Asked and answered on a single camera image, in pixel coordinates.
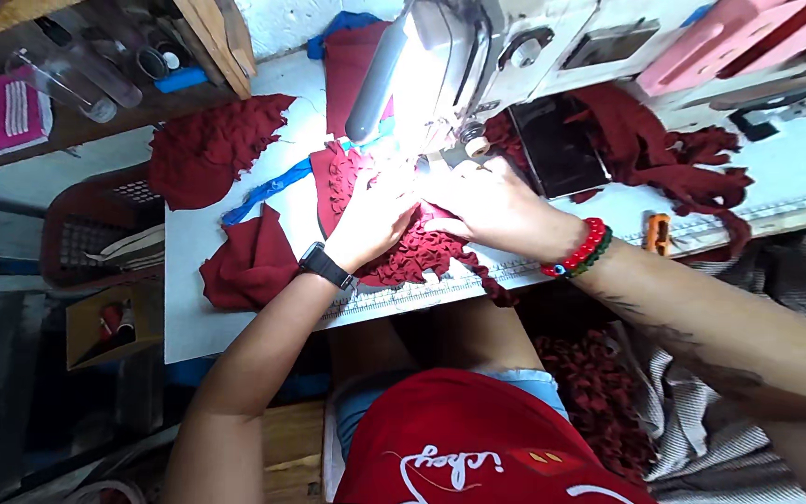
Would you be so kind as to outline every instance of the plastic basket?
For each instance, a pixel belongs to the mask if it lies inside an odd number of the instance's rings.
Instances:
[[[164,266],[131,272],[86,257],[164,221],[164,201],[148,189],[148,163],[118,169],[65,189],[42,227],[39,270],[46,283],[75,291],[163,277]]]

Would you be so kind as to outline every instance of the denim shorts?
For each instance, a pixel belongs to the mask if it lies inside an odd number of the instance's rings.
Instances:
[[[508,370],[508,371],[486,371],[472,370],[472,372],[482,374],[490,378],[496,378],[510,385],[514,385],[528,394],[543,401],[553,408],[566,420],[568,412],[562,405],[559,398],[559,386],[555,383],[553,375],[546,371],[539,370]],[[369,406],[383,394],[385,390],[403,380],[418,373],[415,370],[389,371],[361,378],[339,390],[333,400],[335,408],[335,418],[338,421],[338,438],[341,441],[341,454],[347,462],[347,453],[350,452],[350,441],[359,421],[365,415]]]

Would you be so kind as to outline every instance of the work table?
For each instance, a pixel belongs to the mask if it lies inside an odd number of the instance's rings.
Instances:
[[[227,346],[255,315],[252,312],[218,312],[203,297],[203,280],[198,268],[210,258],[226,236],[219,227],[220,216],[240,206],[245,195],[263,182],[277,177],[310,153],[324,148],[325,78],[321,61],[296,52],[258,66],[252,79],[253,94],[284,93],[298,96],[286,112],[287,126],[279,129],[273,143],[242,175],[218,203],[194,211],[167,210],[165,279],[165,359],[185,361],[218,353]],[[755,237],[806,227],[806,119],[787,123],[785,132],[765,142],[748,144],[733,156],[732,166],[748,167],[755,183],[746,201],[735,212],[752,225]],[[276,209],[288,241],[299,258],[321,239],[316,219],[316,189],[313,175],[291,185],[267,200]],[[611,226],[614,235],[640,245],[649,213],[672,215],[672,253],[677,256],[711,249],[726,243],[726,232],[714,217],[690,214],[677,217],[672,203],[655,189],[629,188],[610,184],[602,193],[583,204],[566,198],[551,202],[555,207],[580,217],[598,216]],[[260,214],[255,205],[248,218]],[[549,280],[537,265],[517,256],[484,246],[470,246],[482,265],[506,288],[517,288]],[[426,284],[377,289],[348,288],[322,318],[320,328],[393,315],[445,302],[483,295],[480,279],[464,266],[453,265],[443,279],[427,274]]]

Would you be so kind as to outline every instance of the measuring tape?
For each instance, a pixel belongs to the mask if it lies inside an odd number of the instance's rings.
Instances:
[[[748,222],[766,219],[782,213],[806,210],[806,196],[776,204],[766,204],[736,212]],[[708,231],[723,230],[723,224],[711,216],[697,216],[683,224],[672,225],[673,238],[687,238]],[[618,236],[618,238],[640,246],[645,237],[643,231]],[[691,253],[683,250],[682,255]],[[541,281],[551,280],[540,272],[540,264],[526,258],[515,259],[489,266],[490,276],[506,289],[524,287]],[[484,294],[481,278],[477,275],[454,277],[449,273],[436,281],[426,283],[403,283],[379,292],[356,292],[354,295],[335,300],[325,314],[323,321],[352,324],[379,316],[393,315],[428,308],[446,302],[464,300]]]

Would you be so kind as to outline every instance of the leg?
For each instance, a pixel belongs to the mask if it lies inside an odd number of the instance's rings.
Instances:
[[[328,329],[333,398],[341,456],[347,461],[354,432],[372,402],[418,369],[386,318]]]
[[[514,308],[497,308],[482,296],[441,305],[433,314],[442,335],[442,365],[468,370],[543,370]]]
[[[386,318],[328,329],[335,386],[353,377],[417,369]]]
[[[543,370],[515,308],[497,308],[487,297],[434,309],[442,335],[442,365],[496,378],[552,407],[566,420],[558,384]]]

